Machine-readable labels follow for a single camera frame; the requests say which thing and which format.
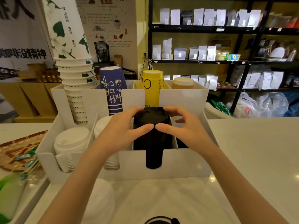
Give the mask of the stack of yellow paper cups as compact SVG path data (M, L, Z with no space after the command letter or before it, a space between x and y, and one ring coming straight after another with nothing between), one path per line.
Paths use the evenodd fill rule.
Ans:
M159 107L160 90L164 89L164 73L160 70L144 70L141 88L145 91L145 107Z

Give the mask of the white cup organizer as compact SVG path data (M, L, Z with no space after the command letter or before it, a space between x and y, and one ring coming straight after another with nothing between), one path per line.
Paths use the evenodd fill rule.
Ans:
M194 83L193 90L172 90L172 82L172 80L165 81L165 89L160 92L159 105L162 107L179 105L195 114L212 141L217 144L203 112L208 89ZM52 184L64 184L71 173L65 173L59 168L55 158L54 141L61 132L77 127L77 125L74 123L63 85L52 88L51 93L58 109L58 115L36 150L36 155L50 182ZM92 132L88 141L88 145L90 145L95 140L94 127L96 122L100 118L108 116L106 92L103 89L83 89L81 94L87 113L87 128ZM122 181L210 175L211 169L200 155L189 148L178 149L176 138L173 138L173 146L175 148L163 150L161 167L149 169L146 167L146 151L133 150L134 146L131 143L130 150L125 149L119 152L120 169L103 169L98 177L106 181Z

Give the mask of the illustrated coffee poster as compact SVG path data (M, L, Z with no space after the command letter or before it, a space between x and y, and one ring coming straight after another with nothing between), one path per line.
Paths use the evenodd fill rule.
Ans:
M136 0L76 0L88 44L104 41L113 49L134 48Z

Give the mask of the stack of black cup lids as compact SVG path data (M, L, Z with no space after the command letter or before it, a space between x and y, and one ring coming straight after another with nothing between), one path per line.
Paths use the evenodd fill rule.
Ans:
M163 107L145 107L142 111L135 114L133 118L133 128L140 128L146 124L163 123L171 125L169 114ZM137 138L133 142L134 150L146 151L146 167L157 169L162 165L164 149L172 148L173 136L153 128L150 132Z

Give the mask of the pile of white cup lids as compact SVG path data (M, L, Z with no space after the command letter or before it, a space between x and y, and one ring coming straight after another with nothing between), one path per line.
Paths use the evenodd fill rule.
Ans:
M115 204L115 193L112 185L97 178L81 224L110 224L114 216Z

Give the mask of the green plastic bag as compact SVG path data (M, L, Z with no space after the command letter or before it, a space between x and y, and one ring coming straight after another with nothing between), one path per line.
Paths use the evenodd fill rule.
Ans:
M230 110L226 107L226 105L221 100L210 100L210 104L217 110L225 113L231 117L233 117Z

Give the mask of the black coffee bag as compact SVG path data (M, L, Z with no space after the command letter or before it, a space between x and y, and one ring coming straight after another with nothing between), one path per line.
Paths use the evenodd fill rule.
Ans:
M94 42L98 63L110 64L110 48L105 41Z

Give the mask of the person's right forearm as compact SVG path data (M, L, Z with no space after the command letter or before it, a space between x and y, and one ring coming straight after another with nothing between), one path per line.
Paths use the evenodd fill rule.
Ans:
M198 153L211 167L241 224L289 224L214 143Z

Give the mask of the clear plastic bag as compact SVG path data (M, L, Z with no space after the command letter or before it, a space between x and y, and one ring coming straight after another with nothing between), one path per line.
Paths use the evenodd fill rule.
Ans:
M281 92L254 93L252 96L241 92L233 116L238 119L283 117L288 108L289 102Z

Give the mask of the black metal shelf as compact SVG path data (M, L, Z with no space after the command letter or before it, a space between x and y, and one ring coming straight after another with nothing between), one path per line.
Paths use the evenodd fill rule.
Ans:
M299 0L217 0L217 1L242 1L247 2L247 10L252 9L252 5L254 2L266 2L265 12L263 13L261 23L256 28L249 27L236 27L236 26L187 26L187 25L160 25L153 24L153 0L148 0L148 11L149 11L149 30L148 30L148 64L149 69L152 69L153 63L174 63L174 64L230 64L231 66L228 68L226 80L230 80L233 69L236 64L244 65L244 73L241 78L241 83L245 82L245 78L248 75L249 68L251 65L257 64L272 64L272 65L285 65L290 67L299 68L299 61L266 61L265 57L256 57L257 49L259 47L259 43L261 37L263 35L278 35L278 36L297 36L299 37L299 29L296 28L282 28L270 30L270 27L266 27L266 23L268 21L270 11L273 7L274 3L299 3ZM239 61L207 61L207 60L154 60L152 58L152 34L153 33L205 33L205 34L237 34L237 41L234 46L234 52L238 52L241 47L241 42L244 35L255 35L252 41L252 47L250 49L250 54L247 60L239 60Z

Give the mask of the row of white coffee bags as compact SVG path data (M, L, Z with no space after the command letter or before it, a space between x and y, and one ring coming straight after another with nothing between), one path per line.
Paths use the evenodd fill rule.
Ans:
M246 76L243 89L276 90L279 89L284 72L264 71L250 72Z

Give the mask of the person's right hand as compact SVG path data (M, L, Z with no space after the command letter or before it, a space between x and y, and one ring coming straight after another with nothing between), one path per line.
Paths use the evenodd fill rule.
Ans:
M188 148L200 154L203 158L208 157L218 149L212 141L198 117L180 106L165 107L164 110L171 116L181 116L185 119L185 124L179 128L179 136Z

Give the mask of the stack of white cup lids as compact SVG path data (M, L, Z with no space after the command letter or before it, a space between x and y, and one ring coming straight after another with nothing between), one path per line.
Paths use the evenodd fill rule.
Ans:
M73 153L86 150L91 131L85 127L70 128L56 136L54 141L55 158L65 173L75 168Z
M94 127L94 135L95 138L97 138L101 132L104 130L106 125L111 120L112 116L106 116L101 118L99 121L97 121L95 127ZM119 155L118 153L113 154L110 156L107 161L104 163L104 169L106 170L118 170L120 169L120 162L119 162Z

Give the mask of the stack of blue paper cups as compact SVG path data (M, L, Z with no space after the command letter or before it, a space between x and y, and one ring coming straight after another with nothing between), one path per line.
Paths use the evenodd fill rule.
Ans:
M122 90L127 89L126 80L119 66L102 67L99 70L100 88L105 89L109 115L123 111Z

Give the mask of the person's left forearm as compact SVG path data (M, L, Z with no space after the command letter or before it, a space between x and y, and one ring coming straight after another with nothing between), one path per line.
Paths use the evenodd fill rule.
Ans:
M37 224L80 224L95 181L108 157L114 153L107 143L94 141Z

